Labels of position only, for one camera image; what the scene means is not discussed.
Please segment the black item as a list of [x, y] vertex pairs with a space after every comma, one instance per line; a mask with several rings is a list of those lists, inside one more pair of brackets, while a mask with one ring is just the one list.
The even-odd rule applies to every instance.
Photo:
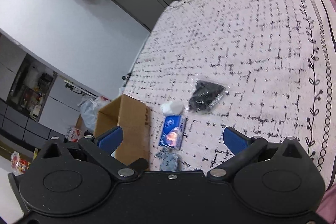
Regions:
[[208, 77], [198, 76], [193, 80], [187, 110], [193, 113], [210, 113], [230, 94], [230, 87]]

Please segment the white patterned bed blanket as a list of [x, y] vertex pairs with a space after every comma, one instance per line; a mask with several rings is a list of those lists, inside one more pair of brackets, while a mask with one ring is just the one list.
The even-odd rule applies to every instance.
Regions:
[[162, 13], [125, 93], [151, 108], [150, 167], [163, 126], [161, 104], [187, 104], [192, 83], [208, 77], [230, 94], [208, 114], [186, 113], [183, 169], [209, 170], [232, 156], [231, 126], [248, 136], [299, 140], [317, 166], [326, 94], [316, 0], [181, 0]]

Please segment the blue patterned cloth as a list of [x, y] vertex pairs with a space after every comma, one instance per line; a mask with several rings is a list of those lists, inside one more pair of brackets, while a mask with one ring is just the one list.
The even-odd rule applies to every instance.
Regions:
[[156, 158], [161, 160], [160, 171], [177, 171], [179, 170], [179, 156], [167, 147], [155, 154]]

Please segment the white storage cabinet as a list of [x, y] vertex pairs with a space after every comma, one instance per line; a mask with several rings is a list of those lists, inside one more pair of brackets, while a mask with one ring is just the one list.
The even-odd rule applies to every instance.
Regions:
[[79, 104], [83, 92], [1, 35], [1, 129], [41, 147], [46, 140], [77, 140], [86, 128]]

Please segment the grey garbage bag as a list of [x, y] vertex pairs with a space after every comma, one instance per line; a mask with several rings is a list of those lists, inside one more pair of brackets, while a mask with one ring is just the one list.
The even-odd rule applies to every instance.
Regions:
[[93, 98], [91, 96], [83, 96], [78, 104], [80, 115], [83, 119], [85, 127], [89, 132], [94, 132], [97, 122], [98, 112], [101, 108], [108, 105], [110, 100], [99, 96]]

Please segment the brown cardboard box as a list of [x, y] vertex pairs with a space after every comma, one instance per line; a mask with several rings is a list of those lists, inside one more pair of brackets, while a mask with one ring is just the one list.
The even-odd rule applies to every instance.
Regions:
[[120, 126], [123, 139], [114, 152], [120, 162], [130, 165], [139, 158], [149, 160], [150, 108], [125, 94], [102, 107], [97, 114], [94, 137]]

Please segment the small white soft item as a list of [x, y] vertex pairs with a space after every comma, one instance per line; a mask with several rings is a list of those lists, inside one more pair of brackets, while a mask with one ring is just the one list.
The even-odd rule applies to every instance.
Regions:
[[164, 116], [180, 115], [184, 106], [181, 102], [170, 101], [161, 105], [161, 112]]

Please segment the blue tissue packet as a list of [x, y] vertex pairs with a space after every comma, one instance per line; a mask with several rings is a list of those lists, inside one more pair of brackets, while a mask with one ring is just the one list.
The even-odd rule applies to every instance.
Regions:
[[158, 145], [180, 150], [185, 131], [186, 118], [182, 115], [171, 115], [165, 118]]

